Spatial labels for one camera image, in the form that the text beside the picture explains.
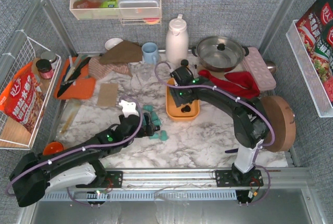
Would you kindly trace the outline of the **black coffee capsule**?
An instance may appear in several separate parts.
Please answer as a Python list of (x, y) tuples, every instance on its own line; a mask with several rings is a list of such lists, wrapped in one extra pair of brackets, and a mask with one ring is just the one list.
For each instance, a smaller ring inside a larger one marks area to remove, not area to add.
[(190, 112), (190, 111), (191, 111), (191, 107), (189, 105), (186, 105), (181, 108), (182, 113), (186, 113), (186, 112)]

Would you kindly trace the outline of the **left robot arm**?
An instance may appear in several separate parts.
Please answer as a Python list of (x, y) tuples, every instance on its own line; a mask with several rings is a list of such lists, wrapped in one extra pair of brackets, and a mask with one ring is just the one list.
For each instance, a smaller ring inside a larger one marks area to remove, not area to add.
[(56, 188), (101, 186), (107, 177), (101, 158), (120, 152), (135, 138), (151, 137), (160, 130), (148, 113), (143, 117), (120, 115), (119, 120), (119, 124), (112, 124), (67, 150), (51, 155), (24, 155), (9, 176), (19, 207), (36, 203)]

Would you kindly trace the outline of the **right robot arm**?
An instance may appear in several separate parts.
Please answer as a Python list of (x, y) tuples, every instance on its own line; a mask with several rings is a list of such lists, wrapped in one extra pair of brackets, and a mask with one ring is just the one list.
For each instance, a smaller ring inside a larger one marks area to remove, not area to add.
[(207, 102), (225, 112), (233, 120), (234, 134), (239, 142), (236, 159), (232, 164), (232, 177), (241, 185), (253, 177), (255, 159), (264, 139), (272, 130), (263, 105), (258, 98), (250, 101), (236, 97), (203, 76), (194, 77), (186, 66), (170, 70), (174, 85), (171, 95), (177, 107), (194, 100)]

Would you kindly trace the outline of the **tan felt coaster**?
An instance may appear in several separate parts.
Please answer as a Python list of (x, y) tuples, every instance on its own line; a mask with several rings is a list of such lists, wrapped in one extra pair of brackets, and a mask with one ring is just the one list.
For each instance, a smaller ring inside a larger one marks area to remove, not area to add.
[(97, 106), (99, 107), (114, 107), (117, 102), (118, 84), (103, 83), (100, 86)]

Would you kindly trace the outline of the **red cloth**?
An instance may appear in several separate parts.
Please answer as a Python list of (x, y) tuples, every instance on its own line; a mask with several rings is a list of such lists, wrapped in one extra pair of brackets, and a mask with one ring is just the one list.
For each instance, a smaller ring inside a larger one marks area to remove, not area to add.
[(225, 80), (213, 76), (208, 70), (201, 70), (198, 74), (235, 96), (252, 99), (260, 95), (260, 90), (249, 72), (226, 73)]

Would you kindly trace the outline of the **orange storage basket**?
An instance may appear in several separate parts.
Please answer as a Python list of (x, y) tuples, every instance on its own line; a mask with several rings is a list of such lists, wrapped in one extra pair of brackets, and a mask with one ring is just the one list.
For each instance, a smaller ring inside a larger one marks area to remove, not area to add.
[(193, 121), (200, 113), (200, 103), (198, 100), (177, 107), (170, 87), (166, 87), (165, 104), (167, 115), (175, 122)]

